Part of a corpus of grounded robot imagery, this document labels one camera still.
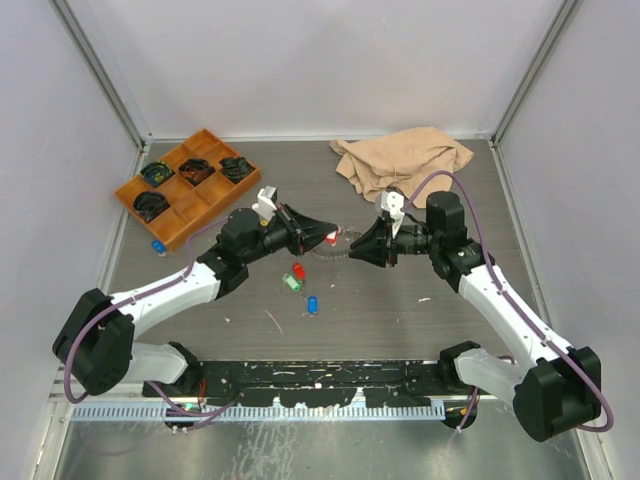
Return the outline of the large metal keyring strip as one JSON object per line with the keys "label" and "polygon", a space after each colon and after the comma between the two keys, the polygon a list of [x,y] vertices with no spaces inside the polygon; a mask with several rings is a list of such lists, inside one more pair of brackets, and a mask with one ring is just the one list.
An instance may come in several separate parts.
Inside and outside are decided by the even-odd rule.
{"label": "large metal keyring strip", "polygon": [[354,228],[340,226],[338,228],[338,240],[335,246],[330,246],[324,241],[311,253],[322,261],[337,261],[348,258],[351,243],[357,240],[362,233]]}

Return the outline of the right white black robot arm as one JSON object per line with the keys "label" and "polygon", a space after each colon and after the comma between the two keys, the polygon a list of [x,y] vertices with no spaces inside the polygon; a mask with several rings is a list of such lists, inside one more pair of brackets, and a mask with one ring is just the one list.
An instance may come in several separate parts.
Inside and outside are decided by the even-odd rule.
{"label": "right white black robot arm", "polygon": [[477,387],[510,406],[524,431],[544,442],[597,419],[604,402],[601,362],[589,347],[577,349],[555,333],[508,284],[493,257],[468,234],[465,210],[454,192],[427,201],[424,221],[406,224],[405,199],[384,192],[378,217],[349,251],[379,267],[401,255],[426,255],[435,273],[469,302],[499,335],[509,359],[466,341],[441,351],[438,379],[459,394]]}

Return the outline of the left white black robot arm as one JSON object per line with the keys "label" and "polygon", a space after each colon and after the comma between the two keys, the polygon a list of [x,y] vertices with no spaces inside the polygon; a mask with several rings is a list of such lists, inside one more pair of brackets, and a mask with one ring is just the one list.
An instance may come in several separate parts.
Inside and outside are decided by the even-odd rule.
{"label": "left white black robot arm", "polygon": [[150,345],[139,337],[191,307],[213,302],[249,277],[248,267],[279,250],[302,256],[321,244],[337,225],[312,219],[279,204],[268,220],[240,208],[217,222],[215,244],[164,279],[128,292],[85,292],[54,341],[64,366],[67,399],[77,381],[86,396],[99,396],[120,382],[164,384],[178,396],[194,393],[202,377],[199,360],[177,342]]}

